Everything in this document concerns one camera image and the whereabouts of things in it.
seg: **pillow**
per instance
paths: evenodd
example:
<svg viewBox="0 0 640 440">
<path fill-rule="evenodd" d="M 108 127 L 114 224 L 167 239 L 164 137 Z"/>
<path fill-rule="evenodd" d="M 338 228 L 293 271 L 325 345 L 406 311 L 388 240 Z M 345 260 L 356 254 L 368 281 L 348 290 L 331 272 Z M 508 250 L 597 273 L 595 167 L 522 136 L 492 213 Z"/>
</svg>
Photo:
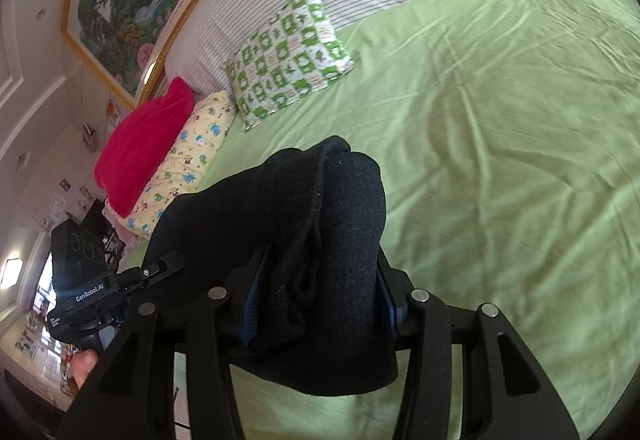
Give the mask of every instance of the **pillow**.
<svg viewBox="0 0 640 440">
<path fill-rule="evenodd" d="M 196 191 L 235 116 L 236 110 L 226 92 L 210 94 L 197 102 L 134 209 L 126 218 L 118 220 L 131 232 L 149 239 L 169 203 L 177 195 Z"/>
<path fill-rule="evenodd" d="M 190 87 L 176 77 L 164 97 L 145 102 L 118 125 L 94 168 L 116 214 L 131 212 L 194 107 Z"/>
<path fill-rule="evenodd" d="M 245 131 L 352 68 L 322 0 L 290 0 L 226 64 Z"/>
</svg>

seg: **black cloth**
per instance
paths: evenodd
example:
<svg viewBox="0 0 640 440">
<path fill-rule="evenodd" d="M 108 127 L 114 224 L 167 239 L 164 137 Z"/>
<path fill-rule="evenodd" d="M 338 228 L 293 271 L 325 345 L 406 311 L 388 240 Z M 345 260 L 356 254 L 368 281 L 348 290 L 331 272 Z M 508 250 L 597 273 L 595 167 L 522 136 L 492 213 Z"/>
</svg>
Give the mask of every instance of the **black cloth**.
<svg viewBox="0 0 640 440">
<path fill-rule="evenodd" d="M 185 255 L 186 268 L 163 294 L 165 303 L 180 304 L 222 285 L 271 243 L 258 333 L 250 354 L 232 362 L 303 393 L 366 393 L 398 376 L 375 308 L 384 225 L 378 164 L 332 136 L 177 197 L 143 265 L 174 249 Z"/>
</svg>

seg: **red fuzzy cushion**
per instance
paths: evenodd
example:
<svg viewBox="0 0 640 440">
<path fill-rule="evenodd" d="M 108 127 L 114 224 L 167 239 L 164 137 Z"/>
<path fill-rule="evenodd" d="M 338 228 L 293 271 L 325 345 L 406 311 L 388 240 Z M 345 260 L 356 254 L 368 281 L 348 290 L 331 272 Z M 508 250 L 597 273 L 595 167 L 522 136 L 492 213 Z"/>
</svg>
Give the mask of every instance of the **red fuzzy cushion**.
<svg viewBox="0 0 640 440">
<path fill-rule="evenodd" d="M 135 207 L 194 105 L 189 85 L 176 77 L 164 97 L 131 112 L 111 135 L 95 165 L 94 178 L 120 217 L 126 218 Z"/>
</svg>

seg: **window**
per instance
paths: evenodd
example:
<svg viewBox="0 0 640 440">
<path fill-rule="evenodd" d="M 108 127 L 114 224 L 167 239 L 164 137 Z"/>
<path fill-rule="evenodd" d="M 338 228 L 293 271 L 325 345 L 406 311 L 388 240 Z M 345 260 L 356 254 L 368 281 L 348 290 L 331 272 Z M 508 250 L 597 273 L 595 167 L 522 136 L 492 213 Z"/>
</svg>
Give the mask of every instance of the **window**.
<svg viewBox="0 0 640 440">
<path fill-rule="evenodd" d="M 44 264 L 42 275 L 38 282 L 35 298 L 33 299 L 33 309 L 42 317 L 47 315 L 56 307 L 56 292 L 53 290 L 53 263 L 51 255 Z"/>
<path fill-rule="evenodd" d="M 2 273 L 2 281 L 0 281 L 0 288 L 9 288 L 18 282 L 20 277 L 20 271 L 22 270 L 22 260 L 17 258 L 13 260 L 7 260 L 4 266 L 4 272 Z"/>
</svg>

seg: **metal bolt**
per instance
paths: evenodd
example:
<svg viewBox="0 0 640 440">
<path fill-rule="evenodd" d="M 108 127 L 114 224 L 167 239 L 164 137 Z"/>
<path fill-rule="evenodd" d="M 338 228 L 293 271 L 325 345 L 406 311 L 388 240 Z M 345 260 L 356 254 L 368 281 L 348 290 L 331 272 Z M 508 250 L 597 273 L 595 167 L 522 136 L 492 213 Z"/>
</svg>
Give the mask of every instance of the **metal bolt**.
<svg viewBox="0 0 640 440">
<path fill-rule="evenodd" d="M 416 288 L 411 292 L 411 298 L 420 303 L 424 303 L 429 300 L 429 292 L 421 288 Z"/>
<path fill-rule="evenodd" d="M 484 303 L 482 305 L 482 313 L 487 317 L 496 317 L 500 311 L 496 305 L 492 303 Z"/>
<path fill-rule="evenodd" d="M 211 299 L 224 299 L 226 297 L 226 288 L 223 286 L 215 286 L 207 292 Z"/>
<path fill-rule="evenodd" d="M 155 311 L 156 305 L 151 302 L 142 303 L 142 305 L 138 307 L 138 313 L 144 316 L 151 315 Z"/>
</svg>

